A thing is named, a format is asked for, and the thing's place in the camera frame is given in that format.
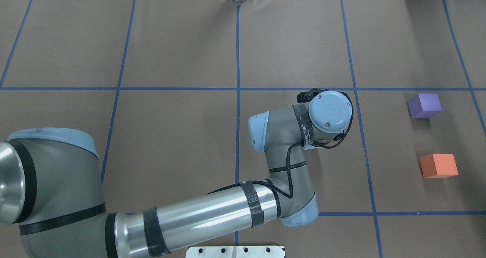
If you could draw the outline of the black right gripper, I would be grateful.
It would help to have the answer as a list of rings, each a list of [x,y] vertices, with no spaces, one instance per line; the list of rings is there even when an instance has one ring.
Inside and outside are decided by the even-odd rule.
[[[328,89],[312,88],[309,91],[301,92],[297,95],[297,102],[298,103],[311,102],[311,100],[317,97],[317,95],[325,91],[328,91]]]

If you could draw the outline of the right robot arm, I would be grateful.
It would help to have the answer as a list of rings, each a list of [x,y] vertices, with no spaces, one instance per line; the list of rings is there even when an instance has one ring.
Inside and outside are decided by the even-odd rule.
[[[248,120],[258,160],[236,179],[238,91],[123,91],[106,158],[80,129],[38,127],[1,142],[1,225],[30,258],[155,258],[281,220],[319,215],[305,151],[340,144],[345,92],[312,89]]]

